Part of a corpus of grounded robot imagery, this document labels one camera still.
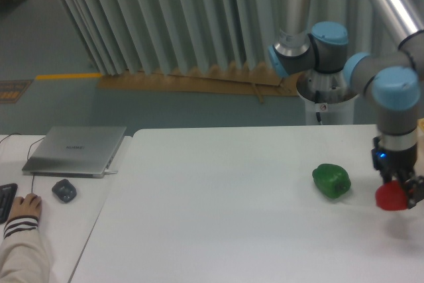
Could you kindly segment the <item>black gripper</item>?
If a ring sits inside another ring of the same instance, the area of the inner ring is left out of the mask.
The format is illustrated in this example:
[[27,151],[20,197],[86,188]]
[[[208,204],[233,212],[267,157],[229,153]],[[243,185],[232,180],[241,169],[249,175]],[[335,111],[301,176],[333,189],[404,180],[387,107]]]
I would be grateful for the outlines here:
[[408,209],[414,208],[423,201],[423,176],[415,173],[417,162],[417,143],[413,146],[402,146],[400,150],[391,150],[383,145],[380,137],[373,138],[374,148],[371,151],[374,169],[380,171],[383,184],[393,180],[392,170],[398,171],[397,180],[404,194]]

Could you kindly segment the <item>cream sleeve forearm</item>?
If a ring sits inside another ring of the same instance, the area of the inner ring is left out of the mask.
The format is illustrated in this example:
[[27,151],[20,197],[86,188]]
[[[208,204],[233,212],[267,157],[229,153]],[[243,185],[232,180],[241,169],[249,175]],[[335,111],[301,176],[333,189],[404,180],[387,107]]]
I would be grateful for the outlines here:
[[1,243],[2,282],[48,282],[50,263],[38,218],[24,215],[5,224]]

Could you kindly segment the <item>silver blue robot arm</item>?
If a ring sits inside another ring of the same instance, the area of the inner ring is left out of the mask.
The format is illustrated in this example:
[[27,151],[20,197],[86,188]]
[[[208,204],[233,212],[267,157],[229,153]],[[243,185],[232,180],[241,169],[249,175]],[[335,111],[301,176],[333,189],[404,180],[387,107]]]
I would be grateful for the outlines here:
[[297,90],[315,107],[363,96],[375,109],[378,135],[372,161],[382,177],[376,204],[386,211],[411,209],[423,200],[415,172],[418,103],[423,81],[423,19],[411,0],[370,0],[397,50],[388,56],[348,56],[346,29],[333,22],[307,28],[310,0],[287,0],[277,40],[269,47],[276,73],[309,72]]

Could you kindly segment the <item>person's hand on mouse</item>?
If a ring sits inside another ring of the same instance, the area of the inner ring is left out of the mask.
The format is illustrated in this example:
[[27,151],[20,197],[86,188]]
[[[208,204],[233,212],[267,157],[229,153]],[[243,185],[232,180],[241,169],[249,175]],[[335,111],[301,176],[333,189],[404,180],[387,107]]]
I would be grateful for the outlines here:
[[42,198],[34,193],[13,200],[8,221],[21,217],[40,219],[42,213]]

